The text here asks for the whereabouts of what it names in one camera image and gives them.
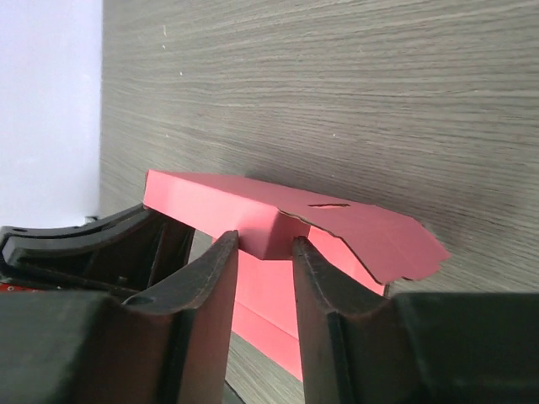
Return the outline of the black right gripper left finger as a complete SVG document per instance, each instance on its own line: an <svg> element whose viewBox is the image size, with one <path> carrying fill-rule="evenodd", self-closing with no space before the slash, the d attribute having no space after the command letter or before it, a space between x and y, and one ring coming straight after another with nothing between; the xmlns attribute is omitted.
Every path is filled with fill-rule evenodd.
<svg viewBox="0 0 539 404"><path fill-rule="evenodd" d="M239 236L125 301L90 291L1 295L4 403L219 403Z"/></svg>

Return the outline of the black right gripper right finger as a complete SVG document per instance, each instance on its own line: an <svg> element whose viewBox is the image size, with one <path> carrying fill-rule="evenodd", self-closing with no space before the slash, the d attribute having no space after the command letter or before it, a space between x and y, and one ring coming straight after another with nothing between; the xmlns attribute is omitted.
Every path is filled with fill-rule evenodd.
<svg viewBox="0 0 539 404"><path fill-rule="evenodd" d="M308 403L535 403L535 293L401 293L386 298L293 244Z"/></svg>

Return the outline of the pink paper box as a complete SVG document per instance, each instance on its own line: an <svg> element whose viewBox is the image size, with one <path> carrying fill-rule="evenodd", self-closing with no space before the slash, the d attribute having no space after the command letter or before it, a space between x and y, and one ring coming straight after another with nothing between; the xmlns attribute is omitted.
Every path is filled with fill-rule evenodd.
<svg viewBox="0 0 539 404"><path fill-rule="evenodd" d="M213 238L239 235L232 330L295 377L302 374L292 243L307 238L378 295L434 274L449 252L414 218L236 175L147 173L143 203Z"/></svg>

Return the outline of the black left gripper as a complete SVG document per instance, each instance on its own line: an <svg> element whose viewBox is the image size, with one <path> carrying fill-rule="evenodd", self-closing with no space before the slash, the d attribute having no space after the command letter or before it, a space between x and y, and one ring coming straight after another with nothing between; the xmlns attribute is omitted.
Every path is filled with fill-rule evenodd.
<svg viewBox="0 0 539 404"><path fill-rule="evenodd" d="M136 205L60 228L1 227L1 282L134 295L182 268L194 229Z"/></svg>

